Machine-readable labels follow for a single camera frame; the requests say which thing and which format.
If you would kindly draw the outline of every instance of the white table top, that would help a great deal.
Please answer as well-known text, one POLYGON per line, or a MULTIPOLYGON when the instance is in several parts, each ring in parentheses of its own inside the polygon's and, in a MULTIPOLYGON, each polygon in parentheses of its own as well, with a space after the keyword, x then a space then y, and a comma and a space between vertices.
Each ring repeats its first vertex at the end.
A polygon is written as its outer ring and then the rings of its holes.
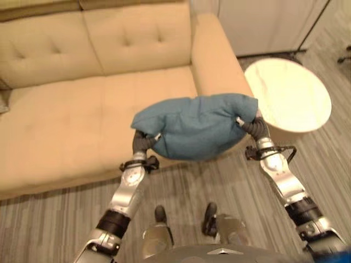
POLYGON ((320 128, 329 119, 328 91, 303 66, 285 59, 262 59, 248 67, 245 77, 263 118, 272 126, 302 133, 320 128))

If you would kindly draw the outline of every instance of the sofa backrest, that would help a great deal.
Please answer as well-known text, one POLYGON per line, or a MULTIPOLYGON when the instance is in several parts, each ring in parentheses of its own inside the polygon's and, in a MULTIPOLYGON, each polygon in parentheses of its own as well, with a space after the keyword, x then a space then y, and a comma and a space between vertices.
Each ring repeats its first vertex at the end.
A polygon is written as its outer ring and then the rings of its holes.
POLYGON ((22 88, 188 65, 189 3, 166 2, 2 22, 0 79, 22 88))
POLYGON ((81 12, 0 24, 0 76, 11 88, 101 75, 81 12))
POLYGON ((106 75, 190 64, 187 1, 83 12, 106 75))

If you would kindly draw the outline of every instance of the cabinet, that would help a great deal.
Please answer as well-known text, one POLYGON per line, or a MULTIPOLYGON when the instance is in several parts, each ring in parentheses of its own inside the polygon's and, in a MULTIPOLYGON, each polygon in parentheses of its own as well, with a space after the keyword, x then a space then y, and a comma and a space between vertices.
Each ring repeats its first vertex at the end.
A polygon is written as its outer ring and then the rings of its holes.
POLYGON ((193 0, 192 3, 198 13, 218 15, 235 54, 244 56, 297 50, 327 0, 193 0))

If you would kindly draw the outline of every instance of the leg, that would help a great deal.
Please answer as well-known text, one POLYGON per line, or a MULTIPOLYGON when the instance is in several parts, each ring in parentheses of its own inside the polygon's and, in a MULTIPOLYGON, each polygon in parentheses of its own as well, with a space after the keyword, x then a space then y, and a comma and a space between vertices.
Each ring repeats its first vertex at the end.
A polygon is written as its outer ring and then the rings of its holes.
POLYGON ((244 222, 230 215, 220 214, 216 218, 221 244, 252 245, 244 222))
POLYGON ((209 203, 202 223, 202 233, 216 237, 219 235, 221 244, 251 245, 245 224, 230 215, 217 215, 217 205, 209 203))
POLYGON ((143 234, 142 257, 146 259, 173 247, 171 230, 167 226, 165 209, 157 206, 155 209, 156 224, 149 227, 143 234))

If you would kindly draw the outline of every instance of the person's foot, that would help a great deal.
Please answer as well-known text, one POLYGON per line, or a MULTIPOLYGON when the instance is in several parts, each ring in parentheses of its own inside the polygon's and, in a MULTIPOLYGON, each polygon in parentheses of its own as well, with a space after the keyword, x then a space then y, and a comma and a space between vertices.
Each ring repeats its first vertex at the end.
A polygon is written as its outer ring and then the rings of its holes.
POLYGON ((213 202, 209 203, 201 227, 202 233, 205 236, 216 237, 217 235, 216 212, 217 205, 213 202))
POLYGON ((167 215, 165 208, 162 205, 158 205, 155 208, 155 220, 157 223, 165 223, 167 224, 167 215))

